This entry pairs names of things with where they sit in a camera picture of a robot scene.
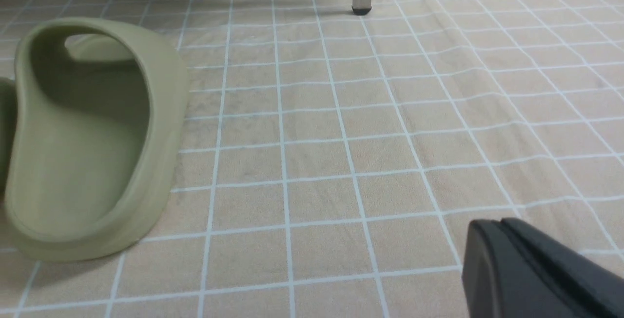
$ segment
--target white grout line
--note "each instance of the white grout line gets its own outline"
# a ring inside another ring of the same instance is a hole
[[[549,205],[555,204],[559,202],[583,202],[584,200],[591,203],[599,203],[599,202],[610,202],[616,200],[624,200],[624,195],[612,196],[607,198],[582,198],[579,196],[561,196],[559,198],[554,199],[544,199],[537,201],[525,202],[522,204],[517,204],[516,207],[522,209],[530,209],[533,207],[539,207],[541,205]],[[418,217],[427,217],[427,216],[437,216],[437,214],[442,214],[443,216],[449,216],[452,214],[461,214],[467,212],[481,212],[481,211],[496,211],[496,210],[512,210],[512,206],[508,204],[500,204],[500,205],[483,205],[483,206],[474,206],[474,207],[465,207],[459,209],[448,209],[446,211],[435,212],[435,211],[425,211],[425,212],[415,212],[415,213],[401,213],[401,214],[388,214],[385,216],[373,216],[365,218],[366,222],[378,222],[384,220],[395,220],[395,219],[408,219],[408,218],[418,218]],[[310,222],[300,222],[300,223],[290,223],[290,228],[301,228],[301,227],[312,227],[312,226],[320,226],[320,225],[339,225],[339,224],[354,224],[361,223],[363,220],[361,218],[344,218],[344,219],[332,219],[332,220],[314,220]],[[245,234],[252,233],[258,231],[275,231],[275,230],[283,230],[285,229],[285,224],[274,224],[274,225],[264,225],[261,227],[247,227],[247,228],[232,228],[232,229],[222,229],[222,230],[213,230],[211,231],[212,235],[230,235],[230,234]],[[162,236],[151,236],[147,238],[142,238],[139,242],[156,242],[156,241],[167,241],[167,240],[182,240],[182,239],[196,239],[196,238],[204,238],[208,232],[196,232],[196,233],[184,233],[184,234],[172,234],[172,235],[162,235]],[[9,253],[16,252],[17,249],[14,248],[3,248],[0,249],[0,253]]]
[[[528,7],[524,2],[522,2],[521,0],[517,0],[519,3],[521,3],[521,5],[523,5],[523,7],[533,16],[535,16],[537,18],[537,16],[535,15],[535,13],[533,13],[532,9],[530,9],[530,7]],[[580,15],[579,13],[577,13],[577,11],[575,11],[574,9],[571,9],[574,13],[576,13],[577,15],[581,16],[582,18],[584,18],[582,15]],[[537,18],[543,25],[544,27],[548,28],[548,25],[546,23],[544,23],[542,20],[540,20],[539,18]],[[564,45],[566,44],[563,39],[559,36],[559,34],[556,34],[554,32],[552,32],[557,38],[559,38],[560,41],[562,41],[564,43]],[[580,58],[583,59],[583,61],[585,61],[585,59],[580,56],[579,53],[577,53],[574,49],[572,49],[569,45],[566,45],[566,47],[568,47],[568,49],[570,49],[572,52],[574,52],[575,54],[577,54],[577,56],[579,56]],[[535,60],[533,60],[533,58],[531,56],[528,55],[528,53],[526,53],[524,50],[522,50],[522,53],[524,53],[525,56],[528,56],[528,58],[531,60],[531,62],[534,65],[537,65],[537,63],[535,62]],[[594,71],[593,68],[591,66],[588,65],[588,67],[590,68],[590,70]],[[570,105],[571,109],[578,115],[580,116],[586,123],[586,125],[589,127],[589,129],[592,131],[592,133],[595,134],[595,136],[597,138],[599,138],[600,142],[602,142],[602,144],[604,146],[606,146],[606,148],[611,152],[611,153],[615,153],[615,151],[613,150],[613,148],[611,147],[611,145],[609,145],[604,138],[602,137],[602,135],[600,135],[598,133],[598,131],[593,127],[593,125],[590,124],[590,122],[587,121],[587,118],[581,114],[579,112],[579,110],[570,102],[570,100],[568,99],[568,97],[566,95],[564,95],[563,93],[561,93],[561,91],[559,90],[559,88],[557,88],[557,86],[550,80],[550,78],[548,78],[544,72],[541,69],[538,69],[539,72],[542,74],[542,76],[544,76],[544,78],[546,78],[546,80],[548,81],[548,83],[550,85],[552,85],[553,89],[555,89],[555,91],[557,91],[560,96],[564,99],[564,101],[566,101],[566,103],[568,103],[568,105]],[[622,95],[620,93],[618,93],[618,91],[615,90],[615,88],[613,88],[613,90],[615,91],[616,94],[620,95],[621,99]],[[540,140],[539,136],[537,136],[537,134],[535,134],[537,140],[540,141],[540,143],[544,146],[544,148],[546,149],[546,151],[548,151],[548,154],[552,155],[550,153],[550,151],[546,148],[546,145]],[[620,156],[615,156],[615,158],[620,162],[621,165],[624,165],[624,160],[622,160],[622,158]],[[566,180],[570,183],[571,187],[573,187],[573,189],[575,190],[575,192],[578,192],[579,195],[583,195],[582,192],[580,192],[580,190],[578,189],[578,187],[574,184],[574,182],[571,180],[571,178],[568,176],[568,174],[564,171],[563,167],[561,167],[561,165],[559,164],[558,161],[555,160],[555,164],[559,167],[560,171],[562,172],[562,174],[564,175],[564,177],[566,178]],[[585,201],[586,206],[590,209],[593,217],[595,218],[595,220],[597,221],[597,224],[600,227],[600,230],[602,231],[602,233],[604,234],[606,240],[608,240],[608,242],[611,244],[611,246],[615,249],[617,249],[617,245],[615,244],[615,241],[613,240],[613,237],[611,236],[611,234],[609,234],[609,232],[607,231],[606,227],[604,226],[604,224],[602,223],[602,220],[599,218],[598,214],[596,213],[595,209],[593,209],[593,207],[591,206],[590,203],[588,203],[587,201]],[[620,254],[620,258],[622,258],[622,260],[624,260],[624,254]]]
[[[119,260],[117,263],[117,270],[115,271],[115,279],[113,280],[113,285],[111,287],[111,299],[106,305],[106,312],[104,313],[105,318],[111,318],[111,313],[113,311],[113,302],[117,298],[117,290],[119,288],[119,282],[121,281],[121,274],[123,272],[123,263],[125,262],[125,254],[123,251],[119,256]]]
[[[403,11],[403,8],[399,5],[398,6],[399,11],[401,12],[401,14],[403,16],[405,16],[405,13]],[[451,104],[453,106],[453,109],[455,111],[455,114],[459,117],[459,120],[461,121],[464,129],[466,129],[466,132],[468,133],[468,135],[470,136],[470,139],[472,140],[472,142],[474,143],[475,147],[477,147],[477,151],[479,151],[479,154],[481,155],[481,158],[485,161],[486,167],[489,169],[490,174],[493,176],[494,181],[496,182],[497,186],[499,187],[499,189],[501,190],[502,194],[504,195],[506,201],[508,202],[509,205],[512,206],[513,212],[514,214],[518,217],[521,218],[521,214],[520,212],[516,209],[515,204],[513,203],[513,200],[511,198],[511,196],[509,195],[508,191],[505,189],[505,187],[503,186],[499,176],[497,175],[497,173],[494,171],[493,166],[495,165],[493,162],[490,162],[488,156],[486,155],[485,151],[483,150],[483,148],[481,147],[481,145],[479,144],[479,141],[477,140],[477,138],[475,137],[473,130],[471,129],[470,125],[468,125],[468,123],[466,122],[464,116],[462,116],[461,111],[459,111],[459,109],[457,108],[457,105],[455,105],[455,103],[452,101],[452,96],[450,94],[450,92],[448,91],[448,89],[446,88],[446,86],[444,85],[444,81],[442,80],[442,78],[440,76],[437,75],[437,70],[435,69],[435,65],[432,62],[432,60],[429,57],[429,54],[427,53],[427,51],[425,51],[421,41],[418,38],[418,35],[416,34],[414,27],[412,27],[412,24],[410,24],[407,20],[406,20],[406,24],[408,25],[408,28],[410,29],[410,31],[412,32],[412,35],[414,37],[414,39],[416,40],[416,42],[418,43],[421,52],[423,52],[425,54],[425,59],[427,60],[427,63],[429,64],[431,70],[434,72],[434,74],[437,76],[437,80],[440,84],[440,87],[443,89],[444,94],[446,94],[446,97],[448,98],[448,100],[451,101]],[[398,107],[396,108],[397,111],[397,115],[399,116],[399,118],[401,118],[401,114],[399,113],[399,109]],[[415,151],[414,151],[414,147],[411,146],[412,151],[415,155]],[[446,225],[444,224],[444,220],[441,218],[441,222],[443,227],[445,227]],[[454,245],[454,243],[452,242],[451,238],[450,238],[450,234],[448,235],[448,244],[450,245],[450,247],[455,251],[454,254],[455,256],[457,256],[457,260],[459,261],[458,263],[461,263],[461,260],[459,260],[459,256],[456,253],[456,247]]]
[[[547,155],[538,154],[538,155],[532,155],[532,156],[528,156],[524,158],[504,160],[502,162],[490,162],[489,164],[486,162],[482,162],[482,163],[471,163],[471,164],[437,165],[435,167],[423,167],[423,168],[417,167],[417,168],[390,170],[390,171],[356,172],[354,173],[354,175],[357,177],[390,176],[390,175],[410,173],[410,172],[431,172],[431,171],[441,171],[441,170],[448,170],[448,169],[468,169],[468,168],[477,168],[477,167],[488,167],[490,165],[495,166],[495,167],[500,167],[503,165],[528,162],[528,161],[536,160],[536,159],[548,159],[548,160],[557,162],[559,160],[591,159],[591,158],[607,158],[607,157],[616,158],[616,157],[621,157],[621,156],[624,156],[624,153],[563,156],[563,157],[557,157],[557,158],[551,156],[550,154],[547,154]],[[351,176],[350,174],[343,174],[343,175],[332,175],[332,176],[318,176],[318,177],[312,177],[312,178],[291,178],[291,179],[288,179],[287,182],[305,182],[305,181],[345,179],[345,178],[350,178],[350,176]],[[281,183],[280,180],[263,180],[263,181],[258,181],[258,182],[246,182],[246,183],[236,183],[236,184],[217,184],[215,187],[212,187],[211,185],[199,185],[199,186],[174,188],[171,190],[171,192],[212,190],[214,188],[223,188],[223,187],[250,187],[250,186],[271,185],[271,184],[279,184],[279,183]]]
[[[344,145],[345,145],[345,153],[346,153],[346,157],[347,157],[347,162],[349,164],[349,170],[351,173],[351,180],[353,183],[353,189],[355,191],[355,196],[356,196],[356,200],[357,200],[357,208],[359,211],[359,215],[360,218],[362,219],[362,228],[364,231],[364,236],[365,236],[365,240],[366,240],[366,246],[368,248],[368,255],[369,255],[369,259],[370,259],[370,266],[372,267],[372,271],[374,273],[374,279],[375,279],[375,284],[377,287],[377,293],[379,294],[379,302],[381,302],[381,310],[384,314],[384,318],[390,318],[390,311],[388,310],[388,303],[386,302],[386,294],[384,293],[384,288],[381,282],[381,277],[379,276],[379,267],[377,265],[377,256],[375,254],[375,249],[373,247],[372,244],[372,238],[371,238],[371,234],[370,234],[370,229],[368,228],[368,223],[366,222],[366,212],[364,209],[364,204],[362,202],[362,197],[360,195],[360,191],[359,191],[359,183],[357,180],[357,176],[356,176],[356,170],[355,170],[355,166],[353,164],[353,159],[351,156],[351,149],[349,146],[349,142],[347,140],[347,134],[346,134],[346,128],[345,128],[345,121],[343,120],[343,115],[342,112],[340,110],[340,102],[338,100],[338,95],[337,95],[337,91],[336,91],[336,84],[334,82],[334,75],[332,73],[332,65],[330,64],[330,56],[327,52],[327,44],[325,42],[325,38],[324,38],[324,34],[323,34],[323,27],[321,26],[321,18],[319,16],[318,13],[318,9],[316,8],[316,0],[312,0],[312,6],[314,7],[314,13],[316,14],[316,26],[318,27],[318,31],[319,34],[321,36],[321,45],[323,47],[323,54],[325,55],[325,65],[327,68],[327,72],[328,72],[328,76],[330,78],[330,83],[331,83],[331,92],[332,92],[332,96],[334,98],[334,105],[337,108],[337,115],[338,115],[338,123],[340,125],[340,132],[341,132],[341,136],[343,138],[344,141]]]
[[[189,9],[187,12],[190,13],[191,7],[194,0],[189,0]],[[230,0],[230,9],[228,13],[228,25],[232,24],[232,15],[234,9],[234,0]],[[208,209],[208,219],[206,220],[206,235],[205,235],[205,244],[203,248],[203,259],[201,263],[201,283],[200,283],[200,296],[199,303],[197,305],[197,318],[202,318],[204,316],[204,300],[205,300],[205,292],[206,292],[206,282],[208,280],[208,271],[209,271],[209,259],[210,259],[210,241],[212,240],[212,226],[215,214],[215,197],[216,197],[216,181],[218,178],[219,171],[219,158],[220,158],[220,147],[221,147],[221,134],[223,131],[223,112],[225,109],[225,85],[228,81],[228,62],[230,60],[230,40],[232,38],[232,27],[228,26],[227,38],[226,38],[226,47],[225,47],[225,59],[223,60],[223,78],[221,78],[221,100],[219,103],[219,118],[218,125],[216,129],[216,149],[214,150],[214,165],[212,169],[212,187],[210,188],[210,203]],[[183,40],[183,34],[180,35],[180,44]]]
[[[279,118],[279,155],[281,159],[281,185],[282,198],[284,200],[284,231],[286,236],[286,261],[288,270],[288,305],[290,318],[296,318],[296,305],[294,303],[294,269],[293,269],[293,243],[290,232],[290,205],[288,200],[288,172],[286,167],[286,147],[284,143],[284,116],[281,101],[281,76],[279,75],[279,45],[277,35],[277,20],[275,18],[275,0],[271,0],[271,14],[273,18],[273,48],[275,52],[275,80],[277,84],[277,112]]]
[[[361,273],[361,274],[352,274],[348,276],[307,278],[303,280],[295,280],[293,282],[293,285],[299,286],[299,285],[310,285],[310,284],[323,284],[323,283],[330,283],[330,282],[344,282],[348,280],[370,279],[370,278],[375,278],[375,276],[380,276],[381,278],[389,278],[389,277],[396,277],[396,276],[417,276],[417,275],[429,274],[429,273],[458,272],[461,270],[462,270],[462,267],[460,265],[448,265],[445,267],[428,267],[428,268],[420,268],[420,269],[410,269],[410,270],[405,270],[405,271],[380,272],[378,274]],[[172,294],[137,296],[133,298],[116,298],[115,300],[113,300],[113,302],[114,303],[129,303],[129,302],[145,302],[145,301],[152,301],[152,300],[164,300],[167,298],[189,298],[193,296],[219,295],[219,294],[229,294],[229,293],[234,293],[234,292],[246,292],[246,291],[262,290],[262,289],[275,289],[275,288],[281,288],[281,287],[288,287],[289,285],[290,285],[289,282],[275,282],[271,284],[229,287],[229,288],[224,288],[224,289],[210,289],[206,291],[188,291],[188,292],[178,292],[178,293],[172,293]],[[40,312],[40,311],[49,311],[49,310],[75,308],[75,307],[89,307],[93,305],[108,304],[109,301],[111,300],[90,300],[90,301],[82,301],[82,302],[66,302],[62,304],[29,306],[29,307],[24,308],[22,311],[23,312]],[[9,313],[14,313],[14,312],[17,312],[17,309],[0,308],[0,314],[9,314]]]
[[[26,300],[28,298],[28,294],[30,293],[31,289],[33,288],[33,283],[35,281],[35,277],[37,276],[37,273],[39,272],[39,269],[41,268],[41,261],[38,260],[34,267],[33,267],[33,271],[31,272],[31,276],[28,278],[28,281],[26,282],[26,287],[24,289],[24,292],[22,293],[22,298],[20,298],[20,302],[18,304],[18,308],[15,311],[15,314],[13,315],[13,318],[20,318],[20,313],[22,313],[24,311],[24,305],[26,303]]]

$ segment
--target green slide sandal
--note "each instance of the green slide sandal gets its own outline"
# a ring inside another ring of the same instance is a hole
[[[135,25],[64,18],[25,36],[15,63],[5,197],[14,245],[69,261],[138,241],[169,198],[189,100],[177,51]]]
[[[9,78],[0,78],[0,192],[4,191],[6,178],[9,175],[9,161],[17,119],[18,100],[15,84]]]

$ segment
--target beige floor tile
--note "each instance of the beige floor tile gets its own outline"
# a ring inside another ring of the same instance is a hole
[[[507,204],[487,167],[428,171],[426,177],[443,211]]]
[[[539,67],[555,67],[558,65],[582,65],[583,58],[563,45],[549,47],[532,47],[525,49]]]
[[[230,44],[274,41],[273,27],[232,27]]]
[[[485,162],[468,133],[419,134],[412,140],[424,168]]]
[[[610,249],[600,226],[582,201],[566,200],[524,210],[525,221],[575,251]]]
[[[172,192],[165,211],[147,236],[205,232],[209,204],[210,190]]]
[[[325,47],[330,60],[373,55],[372,47],[367,38],[325,40]]]
[[[284,140],[327,140],[342,138],[336,111],[284,113]]]
[[[180,149],[213,149],[216,147],[217,118],[185,120]]]
[[[477,51],[487,69],[528,69],[533,67],[531,59],[520,49],[497,49]]]
[[[416,55],[423,53],[418,41],[412,35],[376,37],[372,38],[372,44],[375,47],[375,52],[379,56]]]
[[[388,84],[394,100],[399,104],[447,99],[437,78],[390,79]]]
[[[227,149],[219,156],[219,184],[261,182],[281,179],[279,147]]]
[[[544,74],[560,90],[600,89],[605,83],[588,67],[544,69]]]
[[[357,178],[367,217],[433,211],[419,173]]]
[[[212,45],[212,46],[224,45],[225,46],[225,44],[227,44],[227,37],[228,37],[227,29],[215,29],[214,31],[186,30],[184,31],[181,45],[182,46],[202,46],[202,45]]]
[[[512,124],[474,132],[490,162],[544,156],[546,150],[524,124]]]
[[[275,47],[273,44],[230,45],[228,65],[256,65],[274,62]]]
[[[477,67],[481,67],[481,63],[474,55],[472,51],[466,48],[449,49],[448,51],[440,52],[437,54],[428,54],[436,73],[438,74],[455,74],[457,72],[470,71]]]
[[[588,22],[622,22],[624,16],[611,7],[591,7],[578,9],[577,12]]]
[[[624,211],[622,200],[593,202],[591,207],[596,211],[606,231],[611,235],[620,249],[624,248],[624,234],[622,234],[622,220],[620,215]]]
[[[348,138],[403,133],[393,106],[343,109],[342,116]]]
[[[335,81],[372,80],[381,77],[375,58],[362,60],[330,60],[331,73]]]
[[[187,47],[180,49],[180,56],[189,67],[223,66],[225,47]]]
[[[503,27],[535,27],[541,25],[540,20],[528,11],[494,12],[492,15]]]
[[[508,209],[457,212],[444,216],[444,222],[450,233],[450,238],[453,240],[457,254],[459,254],[462,262],[464,262],[464,254],[466,253],[466,238],[470,221],[474,219],[501,220],[502,218],[517,218],[517,216],[511,206]]]
[[[468,41],[479,49],[494,49],[496,47],[512,47],[513,41],[502,30],[487,30],[466,33]]]
[[[410,34],[405,20],[365,20],[364,23],[370,36]]]
[[[290,222],[359,218],[351,178],[288,183]]]
[[[34,261],[19,252],[4,252],[0,253],[0,264],[2,268],[11,269],[0,272],[0,307],[17,307],[33,272]]]
[[[174,187],[212,184],[215,153],[181,153],[175,168]]]
[[[147,296],[200,288],[204,238],[145,242],[125,256],[117,296]],[[145,271],[158,275],[145,275]]]
[[[282,185],[221,187],[214,200],[214,230],[284,224]]]
[[[592,69],[596,71],[596,73],[600,74],[600,76],[602,76],[602,78],[604,78],[611,85],[616,87],[621,86],[619,79],[624,74],[624,67],[622,67],[622,65],[596,65],[592,67]]]
[[[345,144],[314,142],[285,147],[288,178],[313,178],[349,174]]]
[[[26,306],[109,298],[118,256],[77,264],[43,263]]]
[[[226,117],[221,125],[221,146],[279,142],[279,115]]]
[[[187,117],[216,117],[221,108],[221,93],[191,93]]]
[[[455,264],[437,217],[377,220],[368,228],[381,272]]]
[[[212,236],[207,288],[261,285],[287,280],[284,231]]]
[[[361,223],[291,229],[294,279],[372,272]]]
[[[323,29],[323,36],[326,38],[363,38],[366,36],[361,22],[321,20],[321,29]]]
[[[281,84],[304,82],[329,82],[325,60],[306,60],[279,64],[279,80]]]
[[[502,89],[506,93],[512,95],[553,93],[555,91],[548,82],[548,79],[535,69],[493,73],[493,76],[501,85]]]
[[[277,112],[277,89],[249,89],[225,93],[223,114],[251,114]]]
[[[519,0],[480,0],[486,11],[524,11],[526,7]]]
[[[537,158],[500,165],[494,167],[494,171],[517,204],[576,196],[566,177],[550,159]]]
[[[111,318],[154,318],[197,316],[197,296],[191,298],[165,298],[139,302],[124,302],[113,306]]]
[[[530,123],[581,119],[559,94],[512,98],[512,102]]]
[[[561,44],[561,40],[547,27],[508,29],[507,32],[519,46]]]
[[[498,95],[481,96],[456,102],[455,105],[469,127],[488,127],[521,121],[509,101]]]
[[[391,103],[383,80],[337,84],[336,95],[341,107]]]
[[[383,316],[372,279],[297,285],[294,296],[300,318]]]
[[[294,60],[325,60],[321,40],[306,42],[286,42],[278,44],[279,62]]]
[[[207,295],[203,307],[206,317],[286,318],[290,315],[287,288]]]
[[[276,82],[274,64],[238,65],[228,67],[228,77],[225,86],[228,88],[270,86],[275,85]]]
[[[489,93],[501,93],[490,73],[484,69],[470,69],[458,74],[444,76],[444,87],[453,99],[470,98]]]
[[[281,109],[334,108],[334,93],[329,84],[290,85],[280,88]]]
[[[611,149],[624,153],[624,119],[591,123]]]
[[[353,166],[357,173],[413,169],[417,164],[408,138],[352,140],[349,142]]]
[[[383,278],[392,317],[468,318],[459,271]]]
[[[533,13],[546,25],[573,25],[583,24],[584,19],[571,9],[549,9],[533,11]]]
[[[280,24],[276,27],[279,41],[316,40],[321,38],[316,24]]]
[[[571,104],[587,119],[624,117],[624,99],[615,91],[566,94]]]
[[[404,104],[399,107],[410,133],[461,129],[462,121],[450,102]]]
[[[555,157],[609,153],[585,123],[540,125],[534,129]]]
[[[51,309],[47,311],[24,312],[20,317],[24,318],[99,318],[106,313],[106,305],[89,307],[72,307]]]
[[[457,38],[453,38],[450,36],[449,31],[443,31],[441,29],[435,29],[433,33],[425,33],[419,36],[418,40],[420,41],[424,51],[427,53],[429,58],[433,57],[434,63],[437,64],[439,62],[438,58],[443,56],[443,51],[449,51],[450,53],[455,53],[452,51],[456,49],[460,44],[457,42]],[[457,61],[449,62],[450,70],[453,71],[452,67],[454,64],[457,64]],[[445,69],[444,61],[436,68],[437,70]]]
[[[568,43],[607,41],[592,24],[554,27],[552,31]]]
[[[624,167],[616,158],[571,159],[560,164],[586,198],[624,194]]]
[[[189,78],[191,90],[221,89],[223,68],[189,68]]]

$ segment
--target black rubber foot cap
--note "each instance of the black rubber foot cap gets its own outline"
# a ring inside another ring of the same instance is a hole
[[[353,14],[355,14],[356,16],[365,16],[368,14],[368,12],[371,11],[372,7],[369,8],[351,8],[353,10]]]

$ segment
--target tile floor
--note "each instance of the tile floor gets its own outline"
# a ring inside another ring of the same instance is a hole
[[[123,254],[33,262],[0,317],[465,318],[474,218],[624,275],[624,0],[0,0],[166,36],[192,98],[171,198]]]

